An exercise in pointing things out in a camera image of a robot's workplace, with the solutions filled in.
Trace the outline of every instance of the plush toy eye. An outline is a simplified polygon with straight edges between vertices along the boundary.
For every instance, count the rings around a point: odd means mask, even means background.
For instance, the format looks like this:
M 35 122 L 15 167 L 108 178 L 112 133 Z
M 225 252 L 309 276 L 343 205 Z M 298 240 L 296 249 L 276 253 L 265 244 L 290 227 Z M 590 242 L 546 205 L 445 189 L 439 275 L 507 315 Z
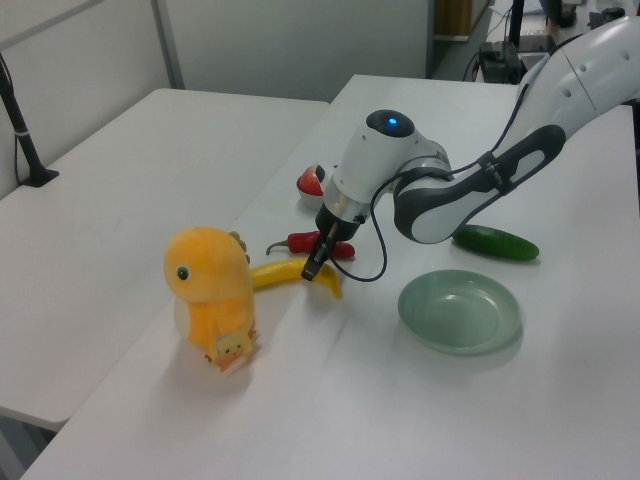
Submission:
M 178 275 L 178 278 L 180 280 L 186 280 L 187 278 L 189 278 L 189 269 L 187 267 L 180 266 L 176 270 L 176 274 Z

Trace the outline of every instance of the red object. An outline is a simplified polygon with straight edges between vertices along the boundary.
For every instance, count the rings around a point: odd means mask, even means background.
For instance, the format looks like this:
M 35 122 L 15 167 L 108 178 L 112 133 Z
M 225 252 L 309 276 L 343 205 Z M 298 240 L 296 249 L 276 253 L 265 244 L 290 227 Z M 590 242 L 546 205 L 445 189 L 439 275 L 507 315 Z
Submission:
M 313 246 L 318 241 L 320 232 L 306 232 L 306 233 L 292 233 L 282 242 L 277 242 L 269 245 L 267 248 L 267 255 L 271 253 L 273 247 L 288 247 L 291 253 L 311 253 Z M 356 249 L 353 245 L 346 242 L 338 242 L 333 249 L 334 258 L 353 258 L 356 254 Z
M 320 186 L 320 180 L 316 175 L 316 167 L 311 166 L 307 168 L 300 176 L 297 183 L 298 188 L 307 195 L 322 196 L 322 187 Z

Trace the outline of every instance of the white wall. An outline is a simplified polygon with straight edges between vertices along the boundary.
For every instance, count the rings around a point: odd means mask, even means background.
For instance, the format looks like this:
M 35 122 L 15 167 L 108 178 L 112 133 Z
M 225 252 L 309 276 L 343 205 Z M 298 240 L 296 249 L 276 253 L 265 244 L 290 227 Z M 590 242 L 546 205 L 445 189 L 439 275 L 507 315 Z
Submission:
M 169 86 L 150 0 L 104 0 L 2 54 L 45 165 Z M 0 198 L 14 188 L 13 127 L 0 107 Z
M 160 2 L 187 89 L 332 101 L 356 73 L 425 77 L 433 0 Z

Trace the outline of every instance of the yellow banana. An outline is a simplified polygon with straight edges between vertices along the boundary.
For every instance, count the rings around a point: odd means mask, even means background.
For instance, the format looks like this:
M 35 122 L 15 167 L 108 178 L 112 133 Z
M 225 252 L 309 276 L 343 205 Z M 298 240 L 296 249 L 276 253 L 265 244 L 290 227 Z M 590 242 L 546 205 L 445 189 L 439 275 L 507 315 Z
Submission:
M 306 261 L 306 258 L 290 258 L 252 268 L 251 279 L 254 290 L 288 280 L 302 279 L 302 269 Z M 329 287 L 335 298 L 342 298 L 338 272 L 330 265 L 323 265 L 313 281 Z

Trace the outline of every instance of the red chili pepper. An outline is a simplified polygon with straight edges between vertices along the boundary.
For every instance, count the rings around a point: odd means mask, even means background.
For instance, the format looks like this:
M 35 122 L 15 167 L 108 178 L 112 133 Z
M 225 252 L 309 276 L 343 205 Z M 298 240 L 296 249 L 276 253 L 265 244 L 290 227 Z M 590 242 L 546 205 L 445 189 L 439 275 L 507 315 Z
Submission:
M 269 245 L 267 248 L 267 255 L 271 253 L 274 247 L 288 247 L 291 253 L 311 253 L 313 246 L 320 237 L 320 232 L 306 232 L 306 233 L 292 233 L 282 242 Z M 333 256 L 335 258 L 352 258 L 356 254 L 356 249 L 353 245 L 346 242 L 338 242 L 333 249 Z

